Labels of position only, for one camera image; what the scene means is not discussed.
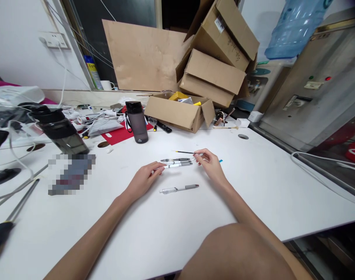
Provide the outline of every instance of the leg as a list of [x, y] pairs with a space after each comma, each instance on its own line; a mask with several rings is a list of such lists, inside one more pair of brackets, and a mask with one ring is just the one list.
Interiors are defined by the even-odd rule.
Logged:
[[283, 257], [244, 224], [213, 230], [183, 268], [179, 280], [293, 279]]

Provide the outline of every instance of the blue water jug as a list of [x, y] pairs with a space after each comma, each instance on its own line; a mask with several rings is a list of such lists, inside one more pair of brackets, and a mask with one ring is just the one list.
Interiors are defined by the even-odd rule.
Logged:
[[293, 58], [300, 54], [322, 23], [333, 0], [286, 0], [271, 42], [264, 52], [268, 59]]

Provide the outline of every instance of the white wall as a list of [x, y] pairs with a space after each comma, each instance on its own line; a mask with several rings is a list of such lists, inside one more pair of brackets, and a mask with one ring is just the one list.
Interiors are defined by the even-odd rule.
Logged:
[[[57, 26], [67, 36], [59, 23]], [[41, 0], [0, 0], [0, 77], [22, 86], [61, 89], [64, 68], [54, 61], [57, 59], [61, 64], [66, 61], [67, 68], [88, 85], [73, 50], [63, 50], [64, 58], [58, 49], [47, 49], [39, 41], [38, 31], [56, 31]], [[88, 88], [67, 73], [66, 89]]]
[[[260, 42], [258, 61], [267, 60], [264, 51], [271, 40], [271, 34], [279, 21], [285, 0], [242, 0], [242, 16]], [[355, 0], [333, 0], [325, 17], [355, 6]]]

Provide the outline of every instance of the wooden board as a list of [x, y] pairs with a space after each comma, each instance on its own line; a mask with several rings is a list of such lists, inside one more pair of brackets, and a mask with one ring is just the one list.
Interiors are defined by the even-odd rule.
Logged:
[[175, 68], [191, 38], [184, 33], [102, 20], [119, 89], [177, 91]]

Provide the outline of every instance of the screwdriver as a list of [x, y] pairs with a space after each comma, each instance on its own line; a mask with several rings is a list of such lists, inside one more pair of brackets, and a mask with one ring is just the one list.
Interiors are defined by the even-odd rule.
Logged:
[[14, 208], [13, 212], [8, 216], [5, 222], [0, 224], [0, 252], [9, 237], [9, 233], [11, 229], [14, 226], [14, 221], [16, 217], [18, 216], [19, 212], [21, 211], [23, 205], [26, 203], [26, 200], [32, 193], [33, 189], [36, 187], [37, 183], [40, 181], [40, 179], [36, 179], [35, 182], [33, 182], [32, 186], [28, 189], [26, 194], [22, 197], [21, 201], [18, 203], [18, 205]]

